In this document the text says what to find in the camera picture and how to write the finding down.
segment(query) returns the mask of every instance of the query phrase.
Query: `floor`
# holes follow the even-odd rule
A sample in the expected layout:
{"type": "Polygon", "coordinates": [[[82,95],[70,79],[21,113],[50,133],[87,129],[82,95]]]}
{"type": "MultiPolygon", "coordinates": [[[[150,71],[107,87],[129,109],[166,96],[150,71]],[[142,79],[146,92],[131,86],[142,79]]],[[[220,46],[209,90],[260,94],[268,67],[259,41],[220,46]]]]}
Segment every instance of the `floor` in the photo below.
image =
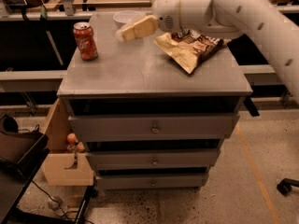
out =
{"type": "MultiPolygon", "coordinates": [[[[287,197],[276,189],[283,178],[299,179],[299,109],[278,100],[255,100],[260,117],[240,111],[240,121],[222,148],[206,184],[200,189],[103,192],[91,199],[86,219],[97,224],[286,223],[299,224],[299,189],[287,197]]],[[[15,115],[19,125],[43,125],[47,108],[33,117],[15,115]]],[[[49,186],[40,170],[35,182],[59,196],[68,211],[76,210],[83,187],[49,186]]],[[[48,207],[48,197],[31,185],[20,209],[47,216],[61,215],[48,207]]]]}

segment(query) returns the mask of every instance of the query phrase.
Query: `brown snack bag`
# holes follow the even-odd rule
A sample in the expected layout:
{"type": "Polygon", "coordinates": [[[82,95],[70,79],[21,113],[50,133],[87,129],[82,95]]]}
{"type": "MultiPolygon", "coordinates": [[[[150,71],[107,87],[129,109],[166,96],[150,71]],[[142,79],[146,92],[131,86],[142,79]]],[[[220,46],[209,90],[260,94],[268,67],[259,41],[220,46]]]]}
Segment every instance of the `brown snack bag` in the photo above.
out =
{"type": "Polygon", "coordinates": [[[154,42],[189,74],[223,45],[222,39],[201,35],[194,30],[166,33],[155,38],[154,42]]]}

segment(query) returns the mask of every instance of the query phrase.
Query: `white bowl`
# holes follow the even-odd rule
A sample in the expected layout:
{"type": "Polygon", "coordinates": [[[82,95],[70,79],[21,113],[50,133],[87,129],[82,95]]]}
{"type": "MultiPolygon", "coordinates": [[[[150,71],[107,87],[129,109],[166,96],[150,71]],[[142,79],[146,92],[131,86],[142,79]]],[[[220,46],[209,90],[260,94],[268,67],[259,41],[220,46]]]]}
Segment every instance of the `white bowl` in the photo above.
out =
{"type": "Polygon", "coordinates": [[[121,28],[124,24],[127,24],[133,20],[141,19],[145,14],[134,10],[120,11],[113,16],[113,20],[118,28],[121,28]]]}

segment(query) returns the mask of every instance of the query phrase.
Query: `workbench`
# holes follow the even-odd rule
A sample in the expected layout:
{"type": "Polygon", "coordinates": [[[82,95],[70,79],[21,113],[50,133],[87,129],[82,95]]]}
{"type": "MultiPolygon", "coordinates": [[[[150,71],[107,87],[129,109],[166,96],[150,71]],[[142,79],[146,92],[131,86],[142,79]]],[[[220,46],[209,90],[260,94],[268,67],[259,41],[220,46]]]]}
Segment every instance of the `workbench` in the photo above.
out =
{"type": "Polygon", "coordinates": [[[97,185],[203,186],[249,83],[227,48],[188,75],[153,43],[162,32],[118,42],[114,12],[93,14],[99,56],[82,61],[76,50],[58,90],[97,185]]]}

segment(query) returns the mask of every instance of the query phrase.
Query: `red soda can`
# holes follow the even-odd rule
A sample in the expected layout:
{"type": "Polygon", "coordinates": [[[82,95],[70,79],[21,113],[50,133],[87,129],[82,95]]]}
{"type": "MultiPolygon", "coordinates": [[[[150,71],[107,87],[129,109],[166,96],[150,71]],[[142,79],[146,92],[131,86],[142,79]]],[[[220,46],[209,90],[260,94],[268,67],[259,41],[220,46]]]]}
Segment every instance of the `red soda can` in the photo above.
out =
{"type": "Polygon", "coordinates": [[[73,29],[82,60],[92,60],[98,56],[93,40],[93,28],[88,22],[77,22],[73,29]]]}

